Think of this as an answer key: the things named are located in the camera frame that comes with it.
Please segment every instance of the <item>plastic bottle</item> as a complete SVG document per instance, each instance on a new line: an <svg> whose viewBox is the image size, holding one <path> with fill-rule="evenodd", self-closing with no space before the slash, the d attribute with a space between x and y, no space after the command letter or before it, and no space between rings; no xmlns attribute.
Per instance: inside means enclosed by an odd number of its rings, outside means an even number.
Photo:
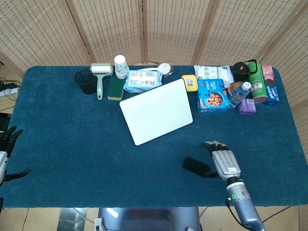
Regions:
<svg viewBox="0 0 308 231"><path fill-rule="evenodd" d="M245 82L242 85L239 85L231 95L229 99L230 108L236 107L242 99L244 99L250 92L251 84Z"/></svg>
<svg viewBox="0 0 308 231"><path fill-rule="evenodd" d="M233 92L235 91L235 89L237 89L237 87L242 85L242 84L243 84L243 82L240 82L240 81L232 83L232 85L228 88L229 95L232 95Z"/></svg>

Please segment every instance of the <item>green sponge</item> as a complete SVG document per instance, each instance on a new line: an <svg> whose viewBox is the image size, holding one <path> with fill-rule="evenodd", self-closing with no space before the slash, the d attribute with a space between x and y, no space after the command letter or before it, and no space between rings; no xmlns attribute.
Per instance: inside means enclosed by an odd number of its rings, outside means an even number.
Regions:
<svg viewBox="0 0 308 231"><path fill-rule="evenodd" d="M112 78L108 89L107 97L109 100L122 100L124 79Z"/></svg>

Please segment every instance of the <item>white board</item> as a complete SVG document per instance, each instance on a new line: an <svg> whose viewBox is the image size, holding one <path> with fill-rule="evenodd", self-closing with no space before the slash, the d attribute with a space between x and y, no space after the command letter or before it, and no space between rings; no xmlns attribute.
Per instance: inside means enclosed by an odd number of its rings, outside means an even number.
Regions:
<svg viewBox="0 0 308 231"><path fill-rule="evenodd" d="M135 145L193 122L183 79L120 102Z"/></svg>

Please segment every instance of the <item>blue package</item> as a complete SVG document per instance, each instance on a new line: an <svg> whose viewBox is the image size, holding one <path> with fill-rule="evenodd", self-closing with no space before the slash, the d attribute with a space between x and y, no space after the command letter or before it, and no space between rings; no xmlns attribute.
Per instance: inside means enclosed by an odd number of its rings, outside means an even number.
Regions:
<svg viewBox="0 0 308 231"><path fill-rule="evenodd" d="M279 103L279 97L277 92L277 87L275 83L275 76L273 68L271 65L262 65L262 73L264 77L266 94L268 95L268 100L264 102L266 105L275 105Z"/></svg>
<svg viewBox="0 0 308 231"><path fill-rule="evenodd" d="M275 105L275 104L279 103L279 97L278 97L278 92L277 92L276 86L272 88L272 87L266 85L266 93L267 93L269 99L264 102L265 105Z"/></svg>
<svg viewBox="0 0 308 231"><path fill-rule="evenodd" d="M229 108L223 79L198 79L198 112L225 112Z"/></svg>
<svg viewBox="0 0 308 231"><path fill-rule="evenodd" d="M129 93L142 93L162 85L163 74L160 71L135 71L127 73L123 87Z"/></svg>

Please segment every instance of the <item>blue felt tablecloth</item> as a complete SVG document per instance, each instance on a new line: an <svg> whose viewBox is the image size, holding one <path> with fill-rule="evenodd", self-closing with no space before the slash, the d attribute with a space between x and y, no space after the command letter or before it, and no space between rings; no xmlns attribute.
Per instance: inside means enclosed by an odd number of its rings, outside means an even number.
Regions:
<svg viewBox="0 0 308 231"><path fill-rule="evenodd" d="M35 66L27 71L11 119L11 126L24 132L7 169L33 170L3 184L4 207L224 205L226 182L182 168L191 156L214 171L202 146L212 140L234 151L255 205L308 204L308 166L277 70L278 105L259 104L250 116L239 115L237 108L199 114L196 97L189 96L192 124L135 146L119 102L107 99L115 76L103 79L99 101L74 82L83 69L89 67ZM194 74L193 67L175 66L163 84L184 74ZM123 99L131 96L125 92Z"/></svg>

